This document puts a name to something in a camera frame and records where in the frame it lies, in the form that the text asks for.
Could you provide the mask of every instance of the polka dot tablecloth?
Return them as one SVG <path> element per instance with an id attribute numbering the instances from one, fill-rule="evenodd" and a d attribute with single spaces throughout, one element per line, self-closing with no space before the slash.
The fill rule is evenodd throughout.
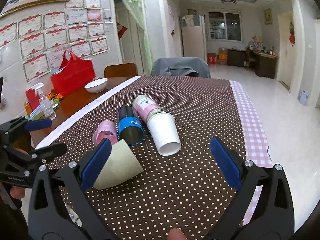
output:
<path id="1" fill-rule="evenodd" d="M 68 151 L 49 166 L 62 168 L 93 150 L 92 134 L 100 122 L 117 124 L 117 110 L 132 105 L 141 94 L 175 117 L 182 148 L 172 156 L 159 155 L 143 124 L 144 141 L 131 147 L 143 173 L 113 188 L 92 188 L 86 192 L 88 200 L 120 239 L 165 239 L 172 228 L 180 228 L 188 239 L 201 239 L 236 193 L 212 157 L 211 139 L 220 137 L 245 159 L 241 122 L 228 80 L 142 76 L 62 133 L 53 143 L 65 143 Z M 65 189 L 62 195 L 72 205 Z"/>

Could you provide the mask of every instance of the refrigerator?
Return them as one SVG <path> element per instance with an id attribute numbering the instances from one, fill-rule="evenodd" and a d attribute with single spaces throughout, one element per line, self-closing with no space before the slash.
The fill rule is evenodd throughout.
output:
<path id="1" fill-rule="evenodd" d="M 184 57 L 199 57 L 207 62 L 207 42 L 203 15 L 180 17 Z"/>

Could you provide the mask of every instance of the window frame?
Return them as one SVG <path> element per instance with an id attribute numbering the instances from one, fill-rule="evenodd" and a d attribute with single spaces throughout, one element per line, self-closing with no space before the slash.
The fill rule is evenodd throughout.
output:
<path id="1" fill-rule="evenodd" d="M 224 17 L 224 23 L 226 25 L 225 28 L 225 39 L 214 39 L 211 38 L 211 32 L 210 32 L 210 17 L 209 13 L 223 13 Z M 240 31 L 241 31 L 241 41 L 235 41 L 235 40 L 228 40 L 228 28 L 227 28 L 227 19 L 226 19 L 226 13 L 233 13 L 233 14 L 238 14 L 239 19 L 240 19 Z M 208 37 L 211 41 L 226 41 L 226 42 L 238 42 L 238 43 L 243 43 L 243 34 L 242 34 L 242 19 L 241 19 L 241 12 L 239 11 L 233 11 L 233 10 L 227 10 L 227 9 L 208 9 L 207 11 L 207 19 L 208 19 Z"/>

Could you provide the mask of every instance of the gray chair cover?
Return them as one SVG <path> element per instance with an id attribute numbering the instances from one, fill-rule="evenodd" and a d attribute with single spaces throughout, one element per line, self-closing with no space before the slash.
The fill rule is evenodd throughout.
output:
<path id="1" fill-rule="evenodd" d="M 194 76 L 210 78 L 208 64 L 198 57 L 172 57 L 157 59 L 153 66 L 153 76 Z"/>

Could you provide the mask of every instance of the pink checkered tablecloth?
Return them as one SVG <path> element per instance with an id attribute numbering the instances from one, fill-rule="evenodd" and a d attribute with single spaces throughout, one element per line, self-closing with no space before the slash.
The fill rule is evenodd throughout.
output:
<path id="1" fill-rule="evenodd" d="M 269 145 L 264 133 L 260 118 L 242 85 L 236 81 L 230 81 L 233 95 L 239 111 L 246 157 L 257 166 L 272 168 L 272 161 L 268 153 Z M 262 186 L 256 187 L 250 205 L 244 216 L 244 225 L 250 222 L 253 212 L 257 206 Z"/>

